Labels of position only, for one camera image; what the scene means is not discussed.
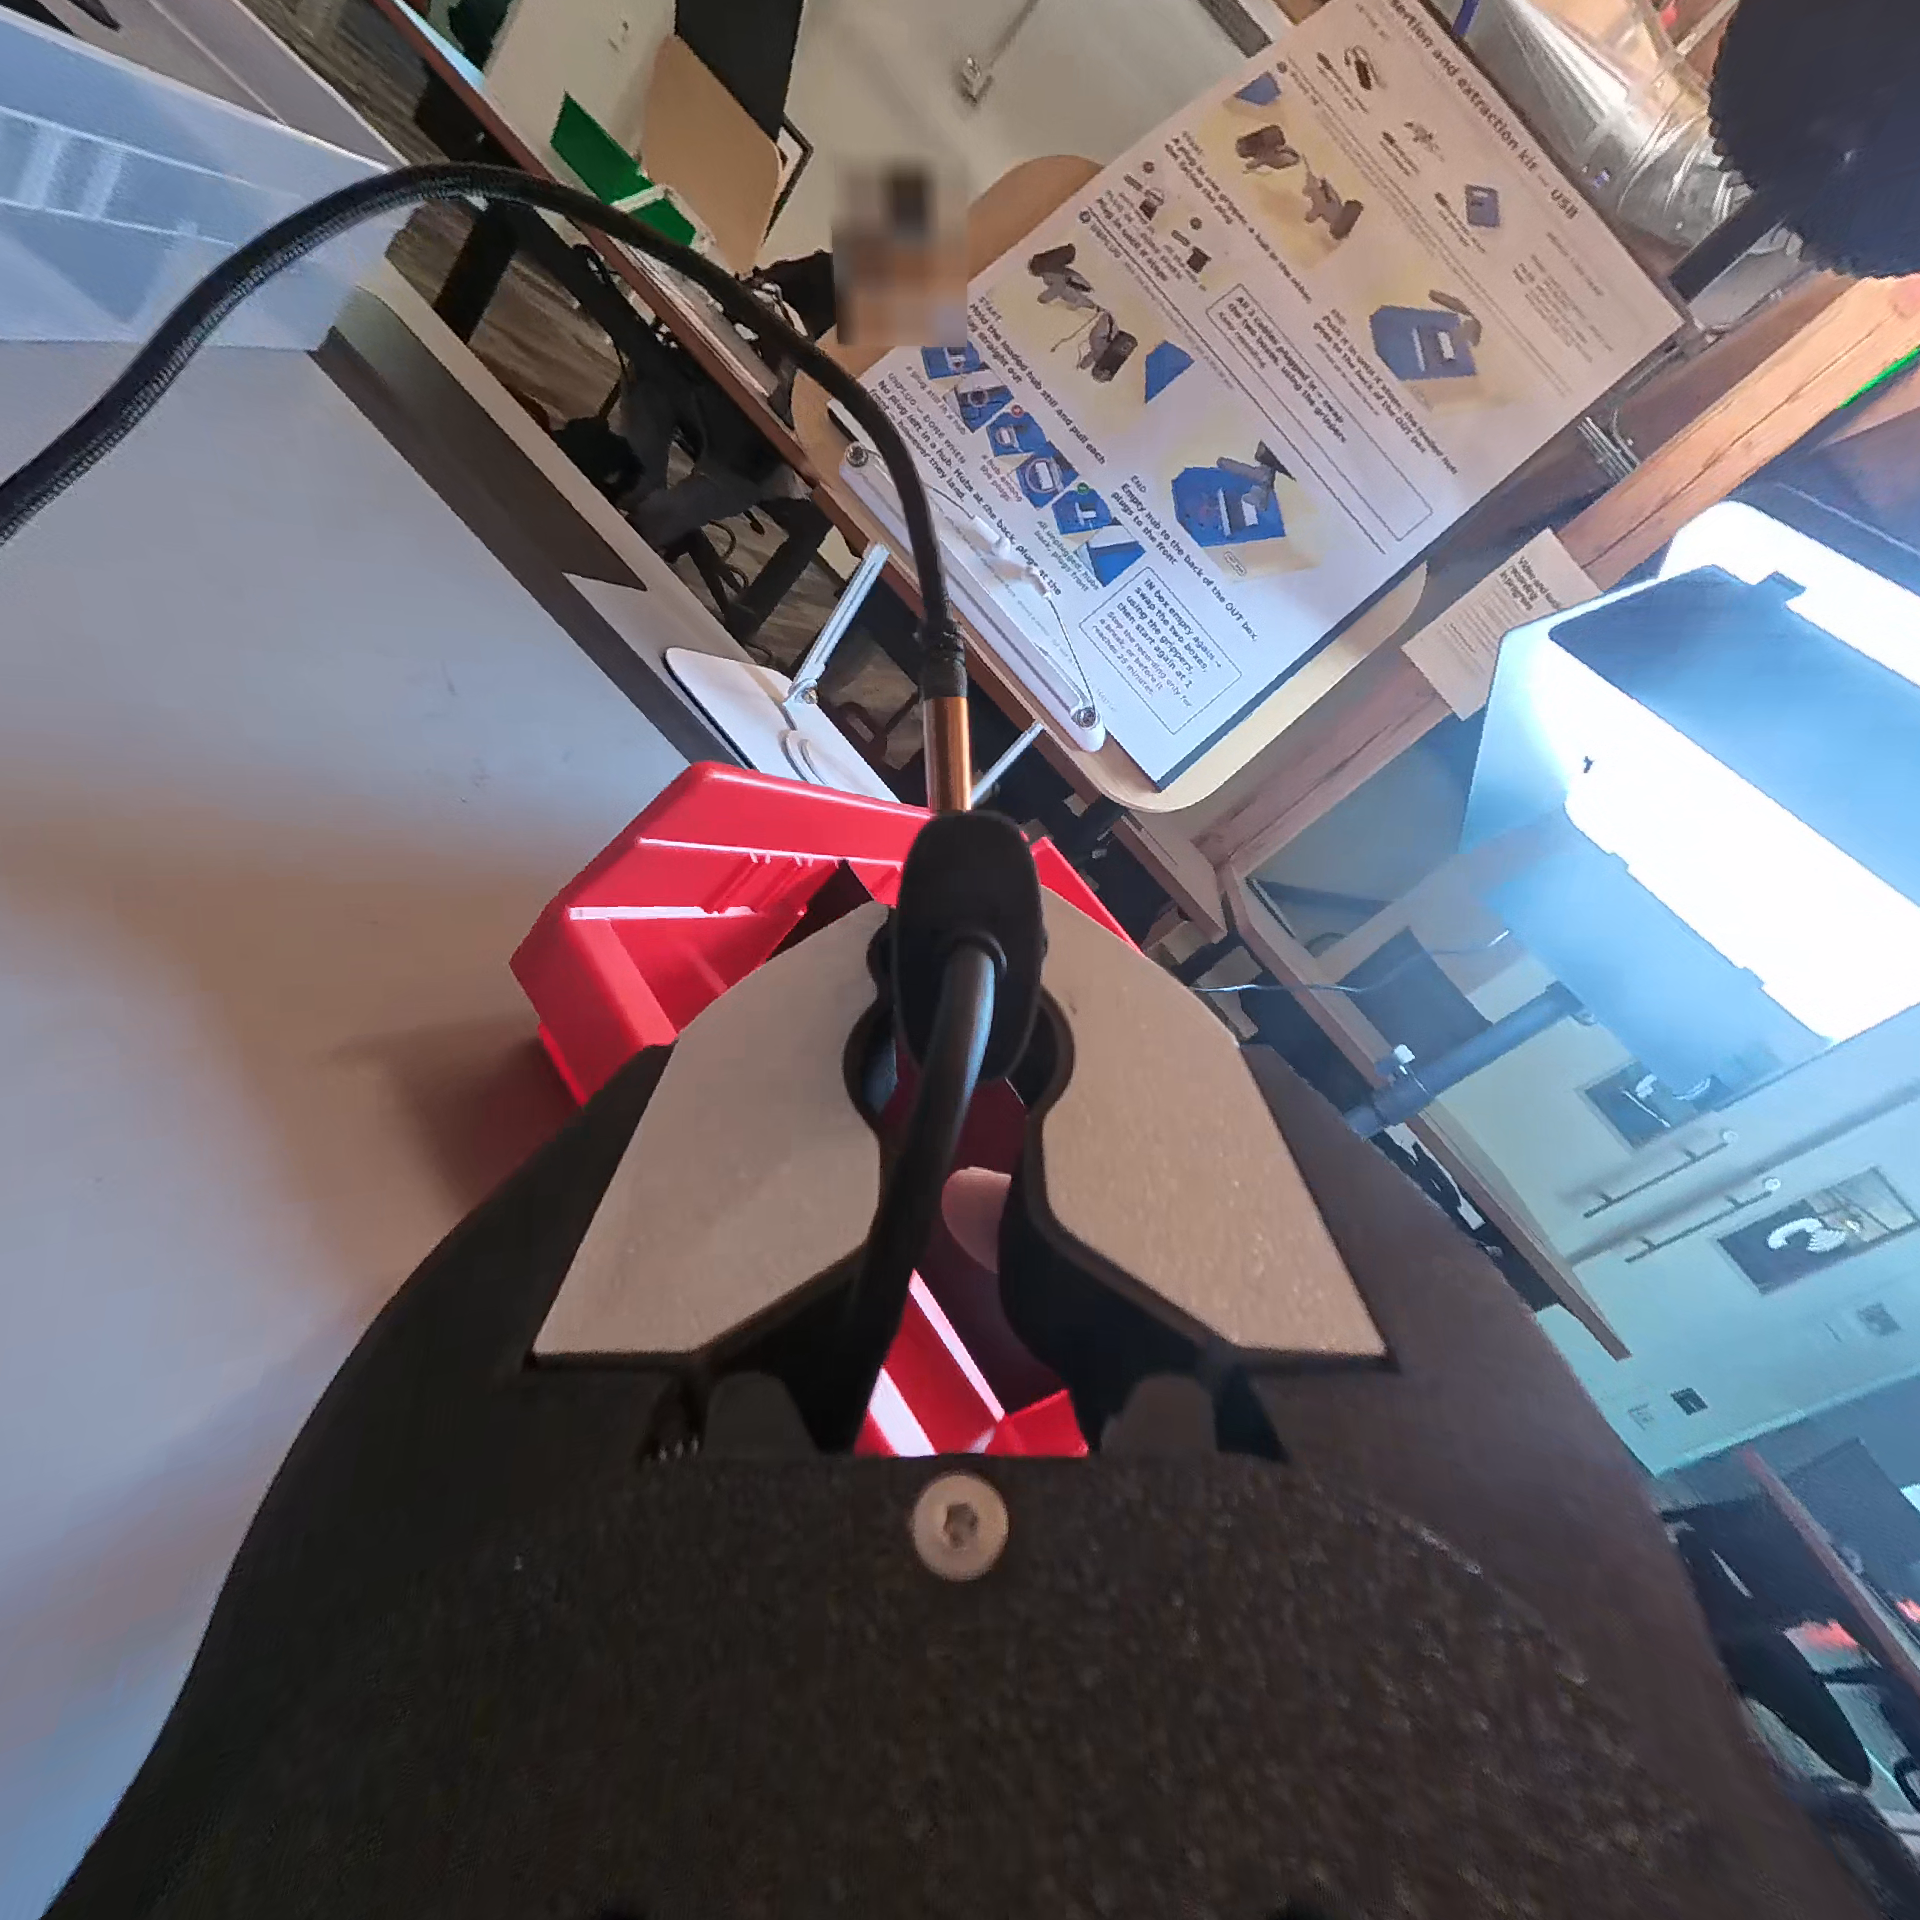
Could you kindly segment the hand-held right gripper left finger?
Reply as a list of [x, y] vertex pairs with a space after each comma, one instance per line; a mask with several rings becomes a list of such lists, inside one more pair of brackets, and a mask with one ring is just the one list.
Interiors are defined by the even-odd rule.
[[537, 1357], [713, 1357], [847, 1259], [879, 1199], [879, 1144], [847, 1091], [876, 1003], [864, 902], [702, 1011], [534, 1336]]

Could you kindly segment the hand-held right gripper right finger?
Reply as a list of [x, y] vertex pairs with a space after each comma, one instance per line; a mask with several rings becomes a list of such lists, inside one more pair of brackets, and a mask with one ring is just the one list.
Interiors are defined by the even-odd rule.
[[1056, 893], [1000, 1221], [1000, 1302], [1079, 1409], [1184, 1375], [1377, 1368], [1385, 1339], [1230, 1030]]

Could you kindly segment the red plastic bin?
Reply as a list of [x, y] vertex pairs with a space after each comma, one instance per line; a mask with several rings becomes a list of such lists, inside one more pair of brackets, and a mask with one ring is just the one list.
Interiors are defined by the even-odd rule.
[[[876, 1131], [882, 1176], [913, 1093], [913, 1068], [894, 1033], [885, 949], [906, 852], [932, 816], [718, 764], [688, 767], [541, 911], [512, 957], [567, 1087], [585, 1107], [599, 1093], [633, 1094], [631, 1141], [671, 1047], [702, 1011], [772, 955], [879, 902], [886, 921], [869, 947], [876, 1003], [847, 1044], [847, 1091]], [[1029, 845], [1045, 893], [1132, 944], [1049, 840]], [[850, 1452], [1080, 1456], [1116, 1414], [1074, 1408], [1004, 1309], [1000, 1221], [1021, 1139], [1024, 1107], [1008, 1072], [973, 1094], [940, 1221]], [[591, 1215], [626, 1144], [612, 1152]], [[549, 1307], [591, 1215], [562, 1256]], [[865, 1238], [713, 1357], [537, 1357], [537, 1331], [528, 1365], [564, 1385], [610, 1385], [614, 1375], [652, 1385], [646, 1456], [714, 1448], [714, 1413], [751, 1391], [772, 1401], [774, 1425], [793, 1431], [799, 1448], [831, 1453], [808, 1414], [831, 1315]]]

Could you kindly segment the black rounded usb hub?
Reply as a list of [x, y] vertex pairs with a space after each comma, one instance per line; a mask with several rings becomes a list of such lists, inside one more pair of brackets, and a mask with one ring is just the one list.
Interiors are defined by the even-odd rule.
[[906, 852], [885, 949], [894, 1033], [913, 1093], [882, 1168], [869, 1238], [829, 1324], [812, 1428], [850, 1452], [942, 1214], [973, 1094], [1015, 1070], [1039, 1016], [1039, 873], [986, 811], [932, 816]]

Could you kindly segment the clear plastic storage box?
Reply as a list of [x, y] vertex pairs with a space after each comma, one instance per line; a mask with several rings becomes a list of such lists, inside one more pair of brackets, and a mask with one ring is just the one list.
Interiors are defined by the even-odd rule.
[[5, 348], [134, 348], [231, 252], [399, 165], [247, 4], [5, 4]]

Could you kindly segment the white document stand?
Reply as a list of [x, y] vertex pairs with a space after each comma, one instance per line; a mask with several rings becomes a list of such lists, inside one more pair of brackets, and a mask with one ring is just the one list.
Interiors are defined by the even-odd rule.
[[[1042, 731], [1079, 751], [1098, 751], [1116, 729], [1120, 679], [1095, 633], [1077, 630], [1074, 600], [986, 512], [972, 483], [932, 460], [916, 460], [918, 487], [942, 545], [946, 605], [962, 635], [982, 638], [1024, 685], [1034, 717], [991, 765], [1004, 777]], [[918, 614], [885, 582], [898, 559], [913, 568], [904, 505], [889, 464], [864, 438], [847, 445], [845, 487], [882, 520], [885, 537], [858, 557], [818, 635], [789, 671], [733, 663], [682, 646], [664, 651], [666, 671], [726, 743], [759, 773], [791, 777], [871, 799], [889, 799], [886, 741], [896, 717], [864, 717], [831, 703], [828, 679], [840, 663], [885, 654], [909, 680], [904, 710], [918, 707], [925, 655]]]

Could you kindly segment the paper note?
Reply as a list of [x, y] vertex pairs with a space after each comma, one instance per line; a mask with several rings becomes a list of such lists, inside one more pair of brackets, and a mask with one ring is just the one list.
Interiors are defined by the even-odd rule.
[[1457, 717], [1485, 707], [1508, 633], [1600, 595], [1554, 531], [1540, 531], [1401, 644], [1404, 659]]

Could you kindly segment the white printer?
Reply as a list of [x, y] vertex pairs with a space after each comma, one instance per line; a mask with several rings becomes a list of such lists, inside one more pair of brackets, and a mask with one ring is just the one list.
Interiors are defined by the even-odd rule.
[[1673, 1086], [1782, 1072], [1914, 1011], [1914, 553], [1775, 496], [1503, 635], [1473, 893]]

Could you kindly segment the printed instruction sheet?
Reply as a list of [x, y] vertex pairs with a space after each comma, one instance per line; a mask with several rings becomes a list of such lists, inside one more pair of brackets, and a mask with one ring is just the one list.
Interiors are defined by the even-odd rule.
[[1345, 1], [862, 381], [956, 614], [1159, 792], [1680, 321], [1426, 4]]

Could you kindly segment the wooden desk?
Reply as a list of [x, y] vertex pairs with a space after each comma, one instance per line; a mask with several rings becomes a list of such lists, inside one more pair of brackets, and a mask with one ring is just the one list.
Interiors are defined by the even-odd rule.
[[[1730, 496], [1914, 348], [1914, 285], [1914, 276], [1834, 280], [1804, 327], [1554, 527], [1568, 557], [1594, 587], [1617, 584], [1685, 520]], [[1231, 931], [1236, 892], [1263, 857], [1448, 716], [1445, 695], [1404, 659], [1401, 639], [1357, 663], [1279, 735], [1250, 795], [1201, 832], [1197, 849], [1208, 879], [1191, 910], [1201, 934]]]

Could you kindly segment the green bin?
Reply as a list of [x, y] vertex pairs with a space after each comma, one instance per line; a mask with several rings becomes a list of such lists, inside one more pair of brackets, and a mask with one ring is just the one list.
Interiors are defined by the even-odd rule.
[[599, 200], [646, 224], [674, 244], [697, 249], [703, 231], [688, 217], [674, 192], [642, 172], [614, 134], [569, 92], [562, 92], [550, 128], [550, 153]]

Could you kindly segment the black fuzzy object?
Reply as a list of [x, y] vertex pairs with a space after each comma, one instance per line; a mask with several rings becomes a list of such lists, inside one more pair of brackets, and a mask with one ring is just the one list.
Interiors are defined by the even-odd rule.
[[1710, 100], [1720, 155], [1818, 268], [1917, 271], [1914, 1], [1741, 1]]

